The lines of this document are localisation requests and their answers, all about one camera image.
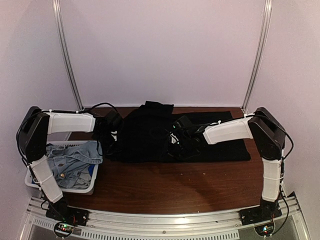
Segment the black t-shirt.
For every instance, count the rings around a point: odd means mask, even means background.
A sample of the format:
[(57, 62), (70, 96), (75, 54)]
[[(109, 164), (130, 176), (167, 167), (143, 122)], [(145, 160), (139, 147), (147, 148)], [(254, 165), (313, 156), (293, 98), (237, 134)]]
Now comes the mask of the black t-shirt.
[(108, 158), (124, 163), (212, 163), (249, 161), (243, 140), (207, 144), (205, 124), (231, 120), (230, 111), (173, 113), (172, 104), (146, 101), (124, 118)]

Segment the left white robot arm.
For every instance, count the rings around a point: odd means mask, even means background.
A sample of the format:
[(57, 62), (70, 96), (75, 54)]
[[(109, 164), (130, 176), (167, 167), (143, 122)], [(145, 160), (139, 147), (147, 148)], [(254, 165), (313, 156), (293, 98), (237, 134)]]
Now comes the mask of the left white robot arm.
[(123, 118), (116, 109), (99, 116), (81, 111), (44, 110), (32, 106), (16, 133), (16, 145), (30, 182), (61, 222), (72, 218), (64, 193), (87, 194), (99, 165), (112, 154)]

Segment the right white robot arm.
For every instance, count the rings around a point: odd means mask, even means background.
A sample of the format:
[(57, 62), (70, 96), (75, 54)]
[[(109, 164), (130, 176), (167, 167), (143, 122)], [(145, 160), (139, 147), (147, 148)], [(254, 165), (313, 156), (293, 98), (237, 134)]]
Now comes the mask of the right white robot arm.
[[(244, 138), (207, 143), (204, 138), (207, 126), (218, 122), (226, 126), (233, 120), (244, 124)], [(192, 171), (193, 178), (185, 180), (184, 185), (192, 186), (208, 203), (207, 210), (255, 208), (258, 219), (266, 221), (278, 209), (279, 186), (272, 189), (271, 200), (264, 196), (263, 164), (271, 164), (274, 169), (268, 174), (279, 178), (280, 155), (276, 154), (273, 160), (265, 159), (256, 144), (261, 137), (252, 131), (264, 121), (260, 116), (245, 118), (242, 112), (232, 116), (230, 111), (202, 112), (196, 107), (193, 112), (174, 114), (161, 128), (166, 159)]]

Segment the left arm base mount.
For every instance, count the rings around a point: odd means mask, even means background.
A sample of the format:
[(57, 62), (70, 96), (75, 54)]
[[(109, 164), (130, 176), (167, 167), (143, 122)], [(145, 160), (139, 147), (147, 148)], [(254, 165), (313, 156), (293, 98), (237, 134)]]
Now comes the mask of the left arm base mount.
[(80, 208), (68, 207), (67, 213), (62, 214), (57, 213), (54, 209), (49, 209), (46, 211), (45, 216), (47, 218), (54, 219), (59, 222), (68, 223), (76, 227), (85, 227), (87, 225), (89, 211)]

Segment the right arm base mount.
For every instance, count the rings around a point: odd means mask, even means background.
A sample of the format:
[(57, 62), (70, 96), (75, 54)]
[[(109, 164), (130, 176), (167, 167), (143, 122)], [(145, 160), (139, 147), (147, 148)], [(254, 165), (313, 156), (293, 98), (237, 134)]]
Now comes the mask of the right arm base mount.
[(270, 222), (274, 218), (281, 217), (282, 211), (279, 207), (270, 210), (266, 207), (256, 206), (242, 209), (239, 211), (240, 220), (243, 226), (257, 224), (262, 222)]

